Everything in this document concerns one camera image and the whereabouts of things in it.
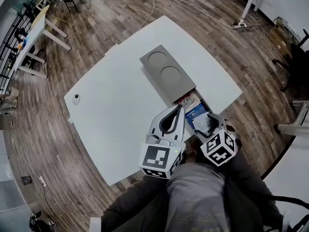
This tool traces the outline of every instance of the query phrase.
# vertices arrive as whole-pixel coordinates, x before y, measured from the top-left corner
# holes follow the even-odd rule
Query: floor
[[[228,24],[240,17],[246,5],[242,0],[186,1]],[[10,83],[20,90],[17,109],[12,112],[14,127],[10,128],[8,120],[4,123],[12,169],[32,211],[50,215],[58,224],[57,231],[77,231],[73,223],[80,231],[88,231],[89,218],[101,216],[117,196],[141,178],[137,173],[111,187],[106,185],[68,122],[63,97],[108,49],[141,26],[152,4],[153,0],[85,0],[78,2],[77,14],[74,9],[68,13],[65,4],[56,1],[50,14],[67,21],[57,25],[68,35],[64,41],[72,49],[68,52],[42,36],[36,47],[45,48],[42,57],[46,63],[36,64],[35,69],[46,71],[48,78],[18,71]],[[288,103],[293,92],[280,92],[288,75],[271,62],[281,57],[267,37],[270,27],[264,27],[265,34],[260,29],[233,30],[178,0],[156,0],[149,22],[162,15],[207,49],[241,88],[243,94],[223,114],[241,135],[248,161],[262,174],[289,140],[288,136],[277,135],[273,125],[295,118]],[[250,17],[247,21],[254,23]],[[44,177],[50,190],[45,194],[50,207],[25,160]],[[33,183],[23,186],[20,176],[27,175]]]

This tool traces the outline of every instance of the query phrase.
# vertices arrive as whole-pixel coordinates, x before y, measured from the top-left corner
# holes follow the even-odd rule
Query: gray tray
[[[170,102],[177,101],[196,87],[188,74],[162,45],[140,60]]]

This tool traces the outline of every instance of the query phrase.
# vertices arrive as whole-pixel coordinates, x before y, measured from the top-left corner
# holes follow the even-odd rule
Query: cable
[[[155,9],[155,2],[154,2],[153,10],[151,10],[151,14],[147,17],[147,19],[144,21],[144,23],[140,26],[140,28],[136,32],[138,32],[144,26],[144,24],[148,21],[148,19],[152,16],[154,9]]]
[[[200,10],[199,8],[197,8],[196,6],[194,6],[194,5],[192,5],[192,4],[188,3],[188,2],[186,2],[186,1],[184,1],[184,0],[179,0],[179,1],[182,1],[182,2],[184,2],[184,3],[186,3],[186,4],[191,5],[192,7],[194,7],[195,9],[197,9],[198,11],[202,12],[204,15],[210,17],[211,19],[213,19],[213,20],[216,21],[216,22],[219,22],[219,23],[223,24],[224,26],[227,26],[227,27],[229,27],[229,28],[231,28],[231,29],[237,29],[236,27],[227,25],[227,24],[225,24],[225,23],[223,23],[223,22],[221,22],[221,21],[219,21],[219,20],[213,18],[211,15],[206,14],[205,12],[201,11],[201,10]],[[155,9],[155,2],[154,2],[153,9],[152,9],[152,11],[151,11],[151,14],[147,17],[147,19],[144,21],[144,23],[140,26],[140,28],[139,28],[136,32],[138,32],[138,31],[144,26],[144,24],[148,21],[148,19],[152,16],[152,14],[153,14],[153,12],[154,12],[154,9]]]
[[[251,19],[252,19],[253,21],[255,21],[255,23],[256,23],[255,26],[258,26],[258,27],[257,27],[256,29],[254,29],[254,30],[257,30],[257,29],[260,28],[260,29],[263,31],[263,33],[264,33],[264,36],[261,37],[261,38],[264,38],[264,37],[266,36],[266,34],[265,34],[263,28],[261,27],[261,25],[258,24],[258,22],[262,21],[262,18],[257,16],[257,12],[258,12],[258,9],[256,10],[256,14],[250,14],[250,17],[251,17]]]
[[[206,14],[205,12],[201,11],[199,8],[195,7],[194,5],[188,3],[188,2],[186,2],[186,1],[184,1],[184,0],[179,0],[179,1],[182,1],[182,2],[184,2],[184,3],[186,3],[186,4],[191,5],[192,7],[194,7],[194,8],[197,9],[198,11],[202,12],[204,15],[209,16],[211,19],[213,19],[213,20],[216,21],[216,22],[219,22],[219,23],[221,23],[221,24],[223,24],[223,25],[225,25],[225,26],[227,26],[227,27],[229,27],[229,28],[232,28],[232,29],[235,29],[235,28],[236,28],[236,27],[232,27],[232,26],[230,26],[230,25],[227,25],[227,24],[225,24],[225,23],[223,23],[223,22],[221,22],[221,21],[219,21],[219,20],[213,18],[211,15]]]
[[[45,188],[49,191],[49,193],[50,193],[50,194],[52,195],[52,197],[55,199],[56,203],[60,206],[60,208],[62,209],[62,211],[63,211],[65,214],[67,214],[67,216],[69,217],[69,219],[71,220],[71,222],[75,225],[75,227],[77,228],[77,230],[78,230],[79,232],[81,232],[81,231],[78,229],[76,223],[75,223],[75,222],[72,220],[72,218],[69,216],[69,214],[62,208],[61,204],[59,204],[59,202],[57,201],[57,199],[55,198],[55,196],[51,193],[51,191],[49,190],[49,188],[48,188],[48,187],[45,187]]]
[[[47,200],[47,197],[46,197],[46,192],[45,192],[45,188],[44,188],[44,186],[43,186],[43,190],[44,190],[44,198],[45,198],[45,201],[46,201],[46,203],[47,203],[47,205],[48,205],[48,207],[49,207],[49,209],[54,213],[54,215],[56,216],[56,214],[55,214],[55,212],[54,212],[54,210],[51,208],[51,206],[50,206],[50,204],[49,204],[49,202],[48,202],[48,200]]]

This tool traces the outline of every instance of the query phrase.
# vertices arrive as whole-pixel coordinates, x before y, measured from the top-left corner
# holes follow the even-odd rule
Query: shoe
[[[10,91],[10,96],[18,97],[18,95],[19,95],[19,90],[13,87]]]

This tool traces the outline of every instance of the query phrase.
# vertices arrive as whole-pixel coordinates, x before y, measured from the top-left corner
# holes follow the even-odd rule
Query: white cube
[[[140,170],[149,176],[170,179],[182,160],[182,148],[143,143],[140,149]]]
[[[208,160],[219,167],[236,155],[235,137],[222,129],[204,143],[201,150]]]

